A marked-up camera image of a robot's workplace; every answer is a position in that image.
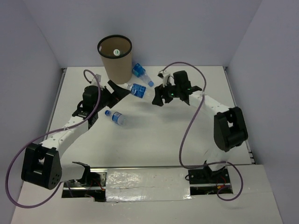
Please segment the green label clear bottle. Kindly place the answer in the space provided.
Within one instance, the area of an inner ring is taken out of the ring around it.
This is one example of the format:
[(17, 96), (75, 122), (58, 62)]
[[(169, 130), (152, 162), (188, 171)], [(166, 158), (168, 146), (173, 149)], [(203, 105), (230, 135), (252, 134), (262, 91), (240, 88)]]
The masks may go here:
[(113, 50), (113, 54), (114, 54), (115, 56), (120, 56), (120, 55), (121, 55), (121, 51), (118, 50), (118, 49), (114, 49), (114, 50)]

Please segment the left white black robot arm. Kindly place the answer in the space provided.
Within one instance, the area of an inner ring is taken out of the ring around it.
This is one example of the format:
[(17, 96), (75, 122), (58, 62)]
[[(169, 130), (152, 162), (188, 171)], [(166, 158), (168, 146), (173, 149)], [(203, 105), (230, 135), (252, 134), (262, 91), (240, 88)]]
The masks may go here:
[(31, 143), (26, 147), (21, 172), (23, 181), (46, 189), (54, 189), (60, 182), (70, 180), (81, 186), (91, 182), (89, 165), (78, 161), (63, 165), (61, 158), (76, 139), (94, 125), (100, 110), (106, 106), (112, 108), (130, 94), (111, 80), (108, 84), (113, 92), (96, 85), (86, 87), (82, 101), (65, 127), (40, 144)]

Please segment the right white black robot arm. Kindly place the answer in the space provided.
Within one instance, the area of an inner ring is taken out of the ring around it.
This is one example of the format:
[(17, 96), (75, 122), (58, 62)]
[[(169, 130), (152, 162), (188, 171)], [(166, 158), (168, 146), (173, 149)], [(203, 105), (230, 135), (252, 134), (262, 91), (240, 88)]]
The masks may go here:
[(202, 165), (186, 165), (190, 183), (214, 182), (223, 176), (228, 164), (229, 151), (239, 147), (248, 139), (248, 131), (240, 107), (226, 106), (205, 94), (205, 88), (193, 86), (187, 72), (173, 74), (161, 71), (158, 76), (162, 84), (155, 87), (153, 105), (163, 106), (178, 98), (195, 107), (196, 112), (204, 112), (213, 120), (213, 139), (217, 146)]

